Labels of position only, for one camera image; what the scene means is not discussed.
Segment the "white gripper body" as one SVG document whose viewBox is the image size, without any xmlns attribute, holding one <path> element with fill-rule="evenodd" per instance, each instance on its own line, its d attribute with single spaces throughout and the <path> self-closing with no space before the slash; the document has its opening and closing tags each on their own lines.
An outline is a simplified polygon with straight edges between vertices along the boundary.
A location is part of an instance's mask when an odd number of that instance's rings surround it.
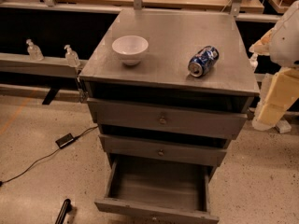
<svg viewBox="0 0 299 224">
<path fill-rule="evenodd" d="M 252 126 L 259 131 L 277 125 L 286 111 L 299 99 L 299 70 L 281 68 L 262 81 L 260 101 L 254 112 Z"/>
</svg>

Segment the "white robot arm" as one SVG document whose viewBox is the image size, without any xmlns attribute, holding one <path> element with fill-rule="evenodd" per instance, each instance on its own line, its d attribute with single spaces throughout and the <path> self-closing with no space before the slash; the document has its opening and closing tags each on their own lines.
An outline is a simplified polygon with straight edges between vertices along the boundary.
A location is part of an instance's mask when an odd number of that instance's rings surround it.
<svg viewBox="0 0 299 224">
<path fill-rule="evenodd" d="M 295 1 L 275 26 L 254 43 L 249 51 L 270 57 L 280 66 L 262 81 L 260 101 L 252 126 L 259 131 L 275 127 L 299 99 L 299 1 Z"/>
</svg>

